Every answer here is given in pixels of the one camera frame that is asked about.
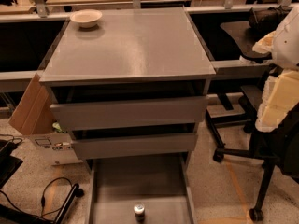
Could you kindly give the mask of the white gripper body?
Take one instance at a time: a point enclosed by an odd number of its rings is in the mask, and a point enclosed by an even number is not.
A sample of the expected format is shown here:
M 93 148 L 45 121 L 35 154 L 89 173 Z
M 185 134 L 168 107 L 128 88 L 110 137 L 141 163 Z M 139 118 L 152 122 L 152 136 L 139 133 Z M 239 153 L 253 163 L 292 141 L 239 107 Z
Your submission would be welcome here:
M 264 84 L 255 127 L 260 132 L 272 132 L 299 103 L 299 72 L 284 70 L 270 76 Z

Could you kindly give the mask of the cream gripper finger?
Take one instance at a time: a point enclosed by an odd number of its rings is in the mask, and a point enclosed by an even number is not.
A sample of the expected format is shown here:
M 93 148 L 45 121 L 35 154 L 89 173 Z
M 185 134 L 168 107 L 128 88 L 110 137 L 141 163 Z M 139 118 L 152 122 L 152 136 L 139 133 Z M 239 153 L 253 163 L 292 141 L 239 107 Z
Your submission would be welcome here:
M 273 39 L 276 32 L 270 32 L 269 34 L 265 35 L 263 38 L 261 38 L 258 42 L 256 42 L 252 50 L 261 54 L 265 54 L 267 52 L 271 52 L 273 48 Z

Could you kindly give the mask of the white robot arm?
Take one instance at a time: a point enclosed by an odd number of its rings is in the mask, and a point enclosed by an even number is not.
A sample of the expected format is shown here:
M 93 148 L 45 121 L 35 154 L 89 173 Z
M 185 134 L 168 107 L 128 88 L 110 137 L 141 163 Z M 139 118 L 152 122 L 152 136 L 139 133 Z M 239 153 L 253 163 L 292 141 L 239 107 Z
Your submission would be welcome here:
M 270 52 L 274 64 L 283 69 L 277 77 L 265 81 L 255 127 L 260 132 L 272 132 L 299 103 L 299 8 L 294 7 L 278 25 L 252 48 L 264 54 Z

